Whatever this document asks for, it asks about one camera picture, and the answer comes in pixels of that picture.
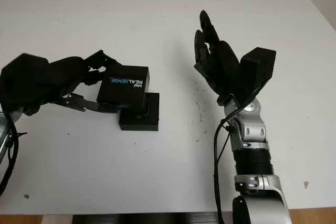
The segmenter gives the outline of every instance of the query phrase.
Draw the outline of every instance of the white tabletop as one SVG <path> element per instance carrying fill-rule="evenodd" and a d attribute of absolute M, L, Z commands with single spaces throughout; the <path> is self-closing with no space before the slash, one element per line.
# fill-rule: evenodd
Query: white tabletop
<path fill-rule="evenodd" d="M 158 132 L 121 131 L 115 114 L 51 104 L 22 116 L 17 129 L 28 135 L 0 214 L 215 210 L 212 140 L 223 108 L 193 68 L 202 9 L 239 57 L 277 51 L 258 99 L 288 206 L 335 206 L 336 32 L 310 0 L 0 0 L 1 67 L 22 52 L 54 61 L 103 49 L 149 66 L 160 93 Z M 76 93 L 94 100 L 98 89 Z M 230 146 L 219 170 L 222 209 L 231 210 Z"/>

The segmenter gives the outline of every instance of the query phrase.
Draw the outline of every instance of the cable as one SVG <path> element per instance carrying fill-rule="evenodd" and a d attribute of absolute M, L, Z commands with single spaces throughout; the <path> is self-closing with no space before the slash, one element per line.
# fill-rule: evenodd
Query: cable
<path fill-rule="evenodd" d="M 2 193 L 5 191 L 6 186 L 8 184 L 9 178 L 12 175 L 13 169 L 14 169 L 14 165 L 16 162 L 16 157 L 17 157 L 17 153 L 19 150 L 19 140 L 18 140 L 18 134 L 16 131 L 16 127 L 15 124 L 9 114 L 9 112 L 5 109 L 5 107 L 3 106 L 3 104 L 1 104 L 3 113 L 6 117 L 7 123 L 8 123 L 8 137 L 10 137 L 12 145 L 8 147 L 8 167 L 6 169 L 5 175 L 2 178 L 1 182 L 0 182 L 0 196 L 2 195 Z"/>
<path fill-rule="evenodd" d="M 262 87 L 259 87 L 257 89 L 255 89 L 251 95 L 245 100 L 245 103 L 243 103 L 240 107 L 238 107 L 236 110 L 234 110 L 233 112 L 231 112 L 227 117 L 225 117 L 224 119 L 222 119 L 216 129 L 215 135 L 214 135 L 214 191 L 215 191 L 215 200 L 216 200 L 216 206 L 217 206 L 217 216 L 218 216 L 218 223 L 219 224 L 225 224 L 224 220 L 223 220 L 223 216 L 222 216 L 222 207 L 220 205 L 221 203 L 221 192 L 219 191 L 219 181 L 218 181 L 218 162 L 219 159 L 224 151 L 224 148 L 227 144 L 228 138 L 230 136 L 230 134 L 228 134 L 228 137 L 225 140 L 224 146 L 221 150 L 221 153 L 219 155 L 219 158 L 217 157 L 217 139 L 218 139 L 218 135 L 219 132 L 221 130 L 222 127 L 224 127 L 224 124 L 226 122 L 228 122 L 228 120 L 230 120 L 233 116 L 235 116 L 236 114 L 238 114 L 240 111 L 242 111 L 247 105 L 249 105 L 251 103 L 251 101 L 255 98 L 255 96 L 258 94 L 258 92 L 262 89 Z"/>
<path fill-rule="evenodd" d="M 214 189 L 215 189 L 215 200 L 216 200 L 216 206 L 217 206 L 217 216 L 218 216 L 218 222 L 219 224 L 225 224 L 222 216 L 222 207 L 220 205 L 221 203 L 221 194 L 219 191 L 219 181 L 218 181 L 218 157 L 217 157 L 217 139 L 218 139 L 218 134 L 223 127 L 223 125 L 234 115 L 239 113 L 241 110 L 243 110 L 245 106 L 241 106 L 240 108 L 236 109 L 235 111 L 231 112 L 227 117 L 222 119 L 216 129 L 215 136 L 214 136 Z"/>
<path fill-rule="evenodd" d="M 224 151 L 224 149 L 225 149 L 225 146 L 226 146 L 226 144 L 227 144 L 227 141 L 229 140 L 229 137 L 230 137 L 230 132 L 227 133 L 227 137 L 226 137 L 226 140 L 225 140 L 225 142 L 224 142 L 223 148 L 222 148 L 222 150 L 220 151 L 221 153 L 220 153 L 219 156 L 218 156 L 217 163 L 219 162 L 219 160 L 220 160 L 220 158 L 221 158 L 221 156 L 222 156 L 222 154 L 223 154 L 223 151 Z"/>

